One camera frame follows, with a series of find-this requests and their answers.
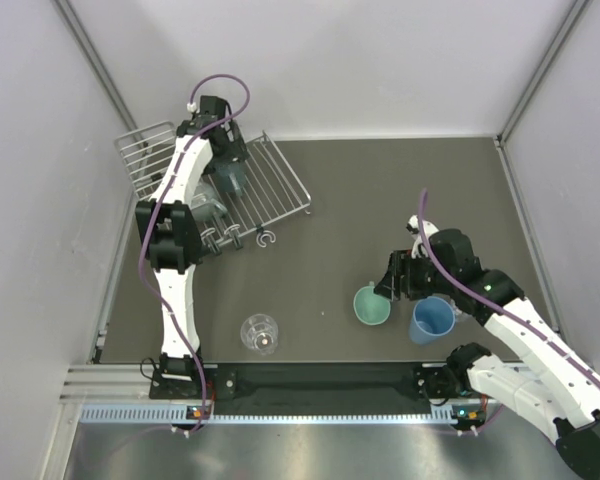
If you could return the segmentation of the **blue-grey ceramic mug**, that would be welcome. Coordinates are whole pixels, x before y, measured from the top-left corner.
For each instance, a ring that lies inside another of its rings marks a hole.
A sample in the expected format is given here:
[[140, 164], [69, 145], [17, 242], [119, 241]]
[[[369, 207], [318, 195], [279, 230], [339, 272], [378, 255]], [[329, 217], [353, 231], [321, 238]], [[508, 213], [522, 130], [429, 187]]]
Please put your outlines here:
[[242, 162], [222, 162], [215, 167], [213, 174], [217, 188], [227, 194], [242, 196], [245, 191], [246, 173]]

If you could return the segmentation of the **green teal mug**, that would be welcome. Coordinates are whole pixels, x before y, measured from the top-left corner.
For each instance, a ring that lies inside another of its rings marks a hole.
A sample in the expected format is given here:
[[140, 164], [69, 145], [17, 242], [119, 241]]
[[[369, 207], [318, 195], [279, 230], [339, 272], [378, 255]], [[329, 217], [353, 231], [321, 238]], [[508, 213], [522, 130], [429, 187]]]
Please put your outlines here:
[[386, 322], [391, 313], [391, 303], [374, 292], [375, 284], [370, 282], [361, 287], [353, 299], [353, 310], [357, 319], [367, 326], [377, 326]]

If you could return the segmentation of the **grey round ceramic cup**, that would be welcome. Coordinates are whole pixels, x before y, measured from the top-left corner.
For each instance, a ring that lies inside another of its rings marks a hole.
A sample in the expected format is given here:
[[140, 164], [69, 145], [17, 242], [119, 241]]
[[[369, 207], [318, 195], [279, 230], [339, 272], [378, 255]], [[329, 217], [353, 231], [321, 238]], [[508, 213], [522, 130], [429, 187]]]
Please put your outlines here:
[[189, 207], [193, 218], [197, 222], [222, 218], [228, 213], [215, 189], [203, 180], [197, 184], [194, 195], [189, 202]]

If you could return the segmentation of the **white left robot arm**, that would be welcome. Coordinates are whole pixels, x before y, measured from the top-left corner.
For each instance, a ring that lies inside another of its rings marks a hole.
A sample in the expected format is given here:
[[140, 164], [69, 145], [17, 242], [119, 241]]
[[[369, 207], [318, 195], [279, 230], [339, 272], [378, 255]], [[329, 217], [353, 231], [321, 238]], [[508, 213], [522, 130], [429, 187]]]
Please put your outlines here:
[[198, 115], [176, 131], [174, 153], [154, 183], [156, 189], [136, 204], [141, 239], [138, 273], [146, 281], [146, 268], [153, 271], [158, 285], [148, 289], [157, 297], [163, 317], [160, 355], [150, 361], [151, 399], [196, 399], [207, 394], [194, 319], [193, 280], [209, 248], [194, 217], [193, 203], [205, 175], [245, 155], [234, 120]]

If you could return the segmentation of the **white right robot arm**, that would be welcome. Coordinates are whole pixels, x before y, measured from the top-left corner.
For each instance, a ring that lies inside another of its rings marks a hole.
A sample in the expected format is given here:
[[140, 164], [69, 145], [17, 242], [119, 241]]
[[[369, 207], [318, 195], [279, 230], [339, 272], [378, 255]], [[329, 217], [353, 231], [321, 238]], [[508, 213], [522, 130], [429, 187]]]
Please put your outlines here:
[[407, 229], [413, 244], [390, 254], [376, 294], [390, 301], [448, 297], [533, 374], [527, 377], [489, 349], [469, 343], [447, 357], [449, 389], [497, 400], [540, 431], [574, 474], [600, 479], [600, 375], [506, 273], [482, 267], [467, 235], [416, 217]]

